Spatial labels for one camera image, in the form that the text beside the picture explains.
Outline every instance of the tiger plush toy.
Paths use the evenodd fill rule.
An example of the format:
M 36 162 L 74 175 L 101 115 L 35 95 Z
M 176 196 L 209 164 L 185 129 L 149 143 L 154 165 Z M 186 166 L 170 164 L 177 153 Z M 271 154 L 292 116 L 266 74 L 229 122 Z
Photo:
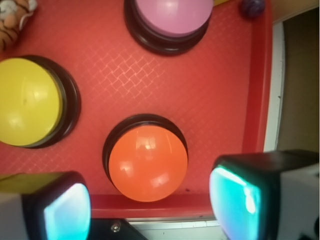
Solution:
M 36 8 L 36 0 L 0 0 L 0 52 L 16 42 Z

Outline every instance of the red textured surface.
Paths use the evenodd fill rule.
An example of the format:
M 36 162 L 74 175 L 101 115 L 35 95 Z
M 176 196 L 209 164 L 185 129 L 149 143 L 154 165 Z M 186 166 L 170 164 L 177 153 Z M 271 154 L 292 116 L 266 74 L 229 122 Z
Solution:
M 151 53 L 133 40 L 123 1 L 38 0 L 19 42 L 0 59 L 32 54 L 59 63 L 78 85 L 81 114 L 73 132 L 53 146 L 24 149 L 0 143 L 0 174 L 78 171 L 92 194 L 93 216 L 100 218 L 211 214 L 208 186 L 215 159 L 262 151 L 266 128 L 270 6 L 251 21 L 241 17 L 239 2 L 215 7 L 199 44 L 169 57 Z M 120 195 L 102 166 L 111 129 L 140 113 L 173 121 L 188 144 L 184 182 L 174 196 L 154 203 Z M 198 208 L 195 196 L 200 197 Z M 183 208 L 177 204 L 181 201 Z

